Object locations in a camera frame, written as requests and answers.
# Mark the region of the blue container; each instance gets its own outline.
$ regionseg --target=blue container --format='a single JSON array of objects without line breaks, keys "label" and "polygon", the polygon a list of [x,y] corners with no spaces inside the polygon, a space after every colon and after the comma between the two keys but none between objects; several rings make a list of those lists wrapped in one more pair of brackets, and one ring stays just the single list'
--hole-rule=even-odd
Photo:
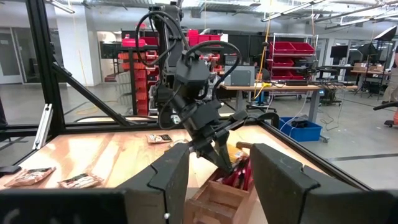
[{"label": "blue container", "polygon": [[[283,117],[279,119],[279,129],[286,123],[286,121],[293,117]],[[290,124],[286,124],[281,130],[286,135],[290,136],[296,141],[318,141],[321,135],[322,126],[308,121],[306,128],[293,128]]]}]

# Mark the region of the person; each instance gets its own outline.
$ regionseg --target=person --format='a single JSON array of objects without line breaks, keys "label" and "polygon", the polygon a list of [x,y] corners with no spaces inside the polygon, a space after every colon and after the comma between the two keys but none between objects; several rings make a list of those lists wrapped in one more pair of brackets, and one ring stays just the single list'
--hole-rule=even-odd
[{"label": "person", "polygon": [[390,82],[388,83],[387,89],[384,91],[383,101],[384,103],[389,103],[392,101],[398,101],[398,47],[396,48],[396,55],[394,59],[394,64],[391,68]]}]

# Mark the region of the pipe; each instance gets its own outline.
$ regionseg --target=pipe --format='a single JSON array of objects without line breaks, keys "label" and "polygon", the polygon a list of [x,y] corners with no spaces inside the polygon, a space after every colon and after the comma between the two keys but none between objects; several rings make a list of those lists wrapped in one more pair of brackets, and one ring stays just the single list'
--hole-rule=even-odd
[{"label": "pipe", "polygon": [[380,7],[383,7],[383,6],[388,6],[388,5],[396,4],[396,3],[398,3],[398,1],[389,1],[389,2],[386,2],[384,4],[378,4],[376,6],[366,7],[366,8],[363,8],[363,9],[358,9],[358,10],[355,10],[355,11],[346,12],[346,13],[338,14],[338,15],[335,15],[335,16],[323,17],[321,19],[315,20],[315,22],[327,21],[327,20],[330,20],[330,19],[335,19],[335,18],[339,18],[339,17],[343,17],[343,16],[348,16],[350,14],[354,14],[354,13],[357,13],[357,12],[364,12],[364,11],[368,11],[368,10],[371,10],[371,9],[377,9],[377,8],[380,8]]}]

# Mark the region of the computer monitor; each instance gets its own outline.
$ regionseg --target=computer monitor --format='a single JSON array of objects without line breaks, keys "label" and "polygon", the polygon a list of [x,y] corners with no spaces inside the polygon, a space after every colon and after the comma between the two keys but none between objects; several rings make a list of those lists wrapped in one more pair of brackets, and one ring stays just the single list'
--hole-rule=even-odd
[{"label": "computer monitor", "polygon": [[332,46],[330,57],[331,58],[345,58],[347,57],[348,46],[347,45],[339,45],[339,46]]}]

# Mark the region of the yellow object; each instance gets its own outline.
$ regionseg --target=yellow object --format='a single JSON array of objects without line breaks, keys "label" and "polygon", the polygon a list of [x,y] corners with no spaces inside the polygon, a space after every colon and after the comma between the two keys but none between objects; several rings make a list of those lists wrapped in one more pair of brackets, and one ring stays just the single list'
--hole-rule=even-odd
[{"label": "yellow object", "polygon": [[234,164],[240,157],[242,156],[249,156],[247,153],[244,151],[238,149],[237,147],[227,144],[227,149],[228,149],[228,155],[229,159]]},{"label": "yellow object", "polygon": [[264,88],[266,88],[266,87],[271,87],[271,86],[272,86],[271,83],[262,83],[261,89],[260,89],[259,93],[257,93],[257,95],[254,97],[254,99],[257,99],[257,97],[259,97],[261,91],[262,91]]},{"label": "yellow object", "polygon": [[[270,9],[272,9],[272,0],[269,1],[269,6],[270,6]],[[267,32],[266,32],[266,39],[265,39],[265,42],[268,41],[269,30],[270,30],[270,28],[271,28],[271,14],[272,14],[272,12],[269,12],[269,15],[268,15],[268,25],[267,25]],[[262,64],[264,63],[264,56],[266,55],[266,49],[267,49],[267,46],[264,46],[264,47],[262,48],[260,70],[259,70],[259,73],[257,74],[256,84],[254,85],[254,96],[255,96],[254,99],[256,99],[257,97],[259,97],[259,95],[260,95],[260,94],[257,94],[257,95],[256,95],[256,88],[257,88],[258,80],[262,80]]]}]

